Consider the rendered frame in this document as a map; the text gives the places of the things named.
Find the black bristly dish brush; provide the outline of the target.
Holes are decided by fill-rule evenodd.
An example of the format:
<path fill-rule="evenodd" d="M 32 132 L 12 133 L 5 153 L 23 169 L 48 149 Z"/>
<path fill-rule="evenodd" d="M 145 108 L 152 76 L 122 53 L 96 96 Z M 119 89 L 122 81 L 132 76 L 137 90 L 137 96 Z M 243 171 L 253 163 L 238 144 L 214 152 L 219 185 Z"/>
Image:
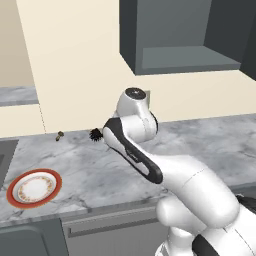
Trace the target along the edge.
<path fill-rule="evenodd" d="M 98 128 L 94 128 L 90 131 L 89 137 L 92 141 L 98 142 L 103 138 L 103 134 Z"/>

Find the dark grey sink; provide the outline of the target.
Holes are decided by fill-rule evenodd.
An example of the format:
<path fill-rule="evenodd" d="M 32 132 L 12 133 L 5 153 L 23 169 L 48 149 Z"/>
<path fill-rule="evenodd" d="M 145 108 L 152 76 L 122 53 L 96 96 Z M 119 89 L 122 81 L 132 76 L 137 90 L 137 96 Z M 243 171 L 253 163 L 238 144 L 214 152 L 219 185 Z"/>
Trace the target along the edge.
<path fill-rule="evenodd" d="M 17 140 L 0 141 L 0 188 L 4 183 L 17 144 Z"/>

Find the dark grey cabinet door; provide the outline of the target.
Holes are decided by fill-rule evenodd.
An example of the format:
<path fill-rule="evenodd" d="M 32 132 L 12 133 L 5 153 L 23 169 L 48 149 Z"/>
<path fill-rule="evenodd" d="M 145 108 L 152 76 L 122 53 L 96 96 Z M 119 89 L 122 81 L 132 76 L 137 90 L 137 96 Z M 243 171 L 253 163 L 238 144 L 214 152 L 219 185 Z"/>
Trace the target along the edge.
<path fill-rule="evenodd" d="M 0 228 L 0 256 L 69 256 L 61 220 Z"/>

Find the white plate with red rim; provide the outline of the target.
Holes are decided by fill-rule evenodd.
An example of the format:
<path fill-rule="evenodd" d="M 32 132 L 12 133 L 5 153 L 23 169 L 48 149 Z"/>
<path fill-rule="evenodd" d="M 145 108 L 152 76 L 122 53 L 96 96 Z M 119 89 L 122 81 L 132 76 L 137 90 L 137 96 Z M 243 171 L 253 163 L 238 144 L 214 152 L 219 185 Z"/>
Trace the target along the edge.
<path fill-rule="evenodd" d="M 19 175 L 10 183 L 6 199 L 16 208 L 37 208 L 54 199 L 61 188 L 62 178 L 58 172 L 34 169 Z"/>

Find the grey drawer front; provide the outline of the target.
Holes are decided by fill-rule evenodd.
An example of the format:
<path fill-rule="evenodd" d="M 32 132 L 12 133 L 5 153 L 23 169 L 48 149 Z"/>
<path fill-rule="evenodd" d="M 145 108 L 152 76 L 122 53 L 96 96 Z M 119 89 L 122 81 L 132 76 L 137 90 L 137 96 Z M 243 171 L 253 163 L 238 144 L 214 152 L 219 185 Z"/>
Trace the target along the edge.
<path fill-rule="evenodd" d="M 158 246 L 167 238 L 168 228 L 158 220 L 151 224 L 68 237 L 68 228 L 71 226 L 111 218 L 157 219 L 155 207 L 149 206 L 62 220 L 69 256 L 154 256 Z"/>

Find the dark grey open wall cabinet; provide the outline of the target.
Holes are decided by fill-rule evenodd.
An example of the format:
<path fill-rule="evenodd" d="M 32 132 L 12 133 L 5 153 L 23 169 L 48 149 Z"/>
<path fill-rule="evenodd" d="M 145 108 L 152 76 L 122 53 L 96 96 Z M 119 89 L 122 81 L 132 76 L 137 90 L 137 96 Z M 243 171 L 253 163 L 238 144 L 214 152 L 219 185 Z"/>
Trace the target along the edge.
<path fill-rule="evenodd" d="M 119 0 L 136 75 L 239 70 L 256 80 L 256 0 Z"/>

